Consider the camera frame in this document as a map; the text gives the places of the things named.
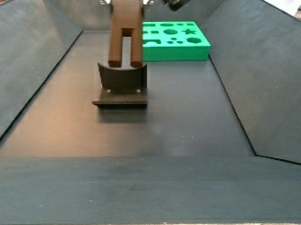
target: green shape sorter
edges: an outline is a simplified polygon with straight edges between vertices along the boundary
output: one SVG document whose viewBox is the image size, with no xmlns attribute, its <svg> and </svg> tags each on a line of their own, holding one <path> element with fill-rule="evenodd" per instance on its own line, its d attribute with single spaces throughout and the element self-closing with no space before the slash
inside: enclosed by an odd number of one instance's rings
<svg viewBox="0 0 301 225">
<path fill-rule="evenodd" d="M 193 21 L 144 22 L 144 60 L 208 60 L 210 44 Z"/>
</svg>

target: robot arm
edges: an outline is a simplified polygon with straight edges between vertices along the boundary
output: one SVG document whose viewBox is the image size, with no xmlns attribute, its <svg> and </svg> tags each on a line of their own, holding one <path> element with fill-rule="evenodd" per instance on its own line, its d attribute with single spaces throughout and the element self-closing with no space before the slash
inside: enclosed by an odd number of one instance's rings
<svg viewBox="0 0 301 225">
<path fill-rule="evenodd" d="M 177 11 L 190 0 L 164 0 L 165 4 Z"/>
<path fill-rule="evenodd" d="M 149 0 L 144 2 L 145 5 L 150 6 L 156 4 L 156 1 L 157 0 Z M 162 1 L 174 11 L 177 11 L 190 0 L 162 0 Z M 102 5 L 111 4 L 111 0 L 101 0 L 101 4 Z"/>
</svg>

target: dark gray surface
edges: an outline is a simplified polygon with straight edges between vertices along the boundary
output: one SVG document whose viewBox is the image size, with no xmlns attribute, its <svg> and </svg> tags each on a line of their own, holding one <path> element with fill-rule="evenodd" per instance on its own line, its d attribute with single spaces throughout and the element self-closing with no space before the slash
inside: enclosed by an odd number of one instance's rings
<svg viewBox="0 0 301 225">
<path fill-rule="evenodd" d="M 109 39 L 107 32 L 81 37 L 3 140 L 0 156 L 251 156 L 210 61 L 149 63 L 146 110 L 93 105 Z"/>
<path fill-rule="evenodd" d="M 300 21 L 260 0 L 228 0 L 205 27 L 256 152 L 301 163 Z"/>
<path fill-rule="evenodd" d="M 202 24 L 224 1 L 193 0 L 180 11 L 174 12 L 165 7 L 164 1 L 158 0 L 156 5 L 146 10 L 146 20 L 196 20 Z M 54 2 L 61 5 L 85 30 L 110 29 L 110 7 L 102 6 L 99 0 L 54 0 Z"/>
<path fill-rule="evenodd" d="M 0 160 L 0 224 L 301 222 L 301 167 L 257 157 Z"/>
<path fill-rule="evenodd" d="M 82 32 L 51 1 L 0 7 L 0 136 Z"/>
</svg>

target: circular hole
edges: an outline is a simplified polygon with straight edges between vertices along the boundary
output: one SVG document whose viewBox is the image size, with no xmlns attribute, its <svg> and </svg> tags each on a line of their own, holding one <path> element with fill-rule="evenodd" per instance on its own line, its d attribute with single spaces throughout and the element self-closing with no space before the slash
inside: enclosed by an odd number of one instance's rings
<svg viewBox="0 0 301 225">
<path fill-rule="evenodd" d="M 202 42 L 202 40 L 197 39 L 197 38 L 189 38 L 188 42 L 194 43 L 194 44 L 200 44 Z"/>
<path fill-rule="evenodd" d="M 177 34 L 178 31 L 177 30 L 165 30 L 165 33 L 169 35 Z"/>
</svg>

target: metal bracket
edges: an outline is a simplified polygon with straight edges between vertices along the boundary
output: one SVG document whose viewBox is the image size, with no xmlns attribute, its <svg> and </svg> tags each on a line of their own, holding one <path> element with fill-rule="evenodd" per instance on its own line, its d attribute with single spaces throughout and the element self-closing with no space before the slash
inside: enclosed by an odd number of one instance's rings
<svg viewBox="0 0 301 225">
<path fill-rule="evenodd" d="M 137 69 L 113 69 L 99 65 L 102 93 L 97 106 L 148 105 L 148 65 Z"/>
</svg>

